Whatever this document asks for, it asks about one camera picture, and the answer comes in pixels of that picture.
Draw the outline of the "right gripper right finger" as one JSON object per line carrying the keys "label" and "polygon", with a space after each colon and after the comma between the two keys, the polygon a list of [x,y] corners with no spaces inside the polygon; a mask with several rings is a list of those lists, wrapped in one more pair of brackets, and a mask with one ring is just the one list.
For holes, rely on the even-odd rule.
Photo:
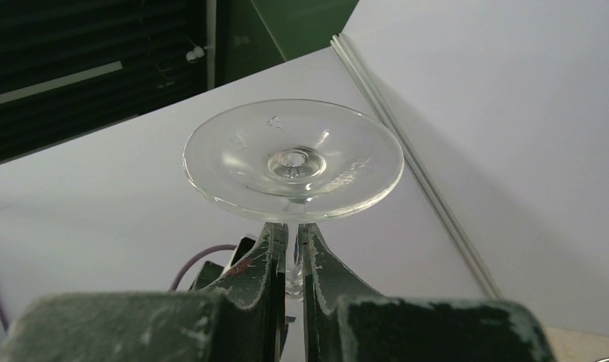
{"label": "right gripper right finger", "polygon": [[302,224],[306,359],[309,361],[553,361],[537,319],[493,299],[384,296]]}

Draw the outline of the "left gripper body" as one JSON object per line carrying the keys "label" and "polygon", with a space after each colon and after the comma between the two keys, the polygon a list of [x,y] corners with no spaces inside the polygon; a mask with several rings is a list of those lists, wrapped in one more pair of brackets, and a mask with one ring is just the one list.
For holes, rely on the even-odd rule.
{"label": "left gripper body", "polygon": [[196,264],[206,256],[220,252],[232,251],[232,256],[226,265],[218,265],[211,261],[205,261],[200,271],[194,278],[190,290],[200,290],[218,279],[223,273],[227,272],[234,266],[246,253],[248,253],[256,244],[257,239],[253,236],[246,235],[240,239],[237,244],[220,244],[209,247],[190,259],[191,266]]}

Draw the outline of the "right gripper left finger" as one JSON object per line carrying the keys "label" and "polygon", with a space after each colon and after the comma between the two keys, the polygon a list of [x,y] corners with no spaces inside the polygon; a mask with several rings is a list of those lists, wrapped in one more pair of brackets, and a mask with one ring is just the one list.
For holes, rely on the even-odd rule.
{"label": "right gripper left finger", "polygon": [[200,290],[66,293],[12,323],[0,361],[277,361],[285,325],[286,225]]}

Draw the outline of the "glass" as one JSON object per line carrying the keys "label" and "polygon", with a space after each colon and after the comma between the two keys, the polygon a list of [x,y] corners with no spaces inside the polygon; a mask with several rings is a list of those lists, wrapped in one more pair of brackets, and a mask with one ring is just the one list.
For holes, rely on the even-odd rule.
{"label": "glass", "polygon": [[182,162],[211,203],[295,229],[383,200],[401,179],[404,153],[388,128],[359,111],[274,99],[209,118],[189,136]]}

